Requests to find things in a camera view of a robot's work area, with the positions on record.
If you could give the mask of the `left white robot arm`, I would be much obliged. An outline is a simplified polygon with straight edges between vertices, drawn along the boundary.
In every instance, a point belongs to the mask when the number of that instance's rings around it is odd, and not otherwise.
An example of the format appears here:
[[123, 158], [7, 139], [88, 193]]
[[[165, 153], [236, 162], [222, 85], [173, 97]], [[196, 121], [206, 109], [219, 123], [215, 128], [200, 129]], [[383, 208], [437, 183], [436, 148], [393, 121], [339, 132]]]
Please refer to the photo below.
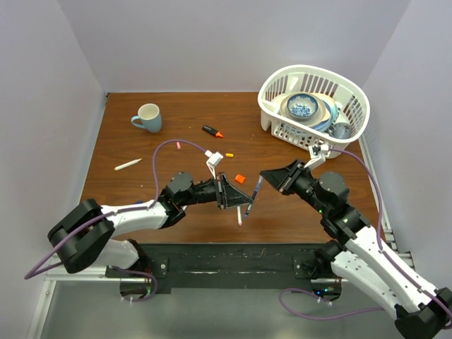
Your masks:
[[189, 173], [180, 172], [156, 200], [101, 206], [88, 199], [55, 225], [47, 238], [67, 273], [78, 273], [90, 266], [117, 266], [129, 276], [138, 277], [145, 272], [145, 258], [132, 242], [117, 242], [115, 237], [176, 225], [185, 217], [188, 206], [216, 203], [224, 210], [252, 202], [252, 197], [230, 183], [224, 173], [196, 184]]

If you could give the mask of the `dark blue pen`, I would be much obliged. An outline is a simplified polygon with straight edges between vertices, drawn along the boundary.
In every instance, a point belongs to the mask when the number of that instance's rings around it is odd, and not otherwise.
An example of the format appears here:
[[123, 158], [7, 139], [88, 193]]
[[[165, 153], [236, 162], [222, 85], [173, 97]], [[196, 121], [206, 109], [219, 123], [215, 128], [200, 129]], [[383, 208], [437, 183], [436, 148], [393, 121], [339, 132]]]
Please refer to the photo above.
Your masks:
[[251, 203], [248, 205], [248, 207], [246, 208], [246, 211], [245, 211], [245, 214], [244, 214], [244, 218], [245, 218], [245, 219], [248, 218], [248, 216], [249, 216], [249, 214], [250, 214], [250, 212], [251, 212], [252, 206], [253, 206], [254, 201], [255, 201], [255, 199], [256, 199], [256, 195], [257, 195], [257, 191], [255, 190], [255, 191], [253, 192], [252, 196], [251, 196], [252, 202], [251, 202]]

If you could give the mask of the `white pink pen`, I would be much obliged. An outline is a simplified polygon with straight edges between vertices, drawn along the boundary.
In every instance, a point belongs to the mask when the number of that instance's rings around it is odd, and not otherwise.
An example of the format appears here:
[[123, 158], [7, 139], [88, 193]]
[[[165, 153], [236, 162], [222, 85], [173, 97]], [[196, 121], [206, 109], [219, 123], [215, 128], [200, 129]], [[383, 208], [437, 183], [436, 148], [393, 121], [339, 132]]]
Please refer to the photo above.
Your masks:
[[242, 209], [240, 206], [237, 206], [237, 224], [239, 227], [243, 225]]

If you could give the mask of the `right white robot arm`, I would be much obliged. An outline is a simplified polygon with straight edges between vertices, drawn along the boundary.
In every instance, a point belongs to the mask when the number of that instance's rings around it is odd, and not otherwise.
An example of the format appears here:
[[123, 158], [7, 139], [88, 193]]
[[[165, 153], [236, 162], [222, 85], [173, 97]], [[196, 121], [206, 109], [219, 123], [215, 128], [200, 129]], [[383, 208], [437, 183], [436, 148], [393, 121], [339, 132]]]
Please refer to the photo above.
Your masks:
[[352, 283], [387, 312], [404, 338], [433, 338], [451, 328], [451, 291], [425, 280], [381, 240], [348, 203], [350, 190], [340, 174], [325, 172], [316, 179], [296, 160], [260, 175], [282, 195], [296, 194], [321, 214], [332, 240], [315, 254], [320, 276]]

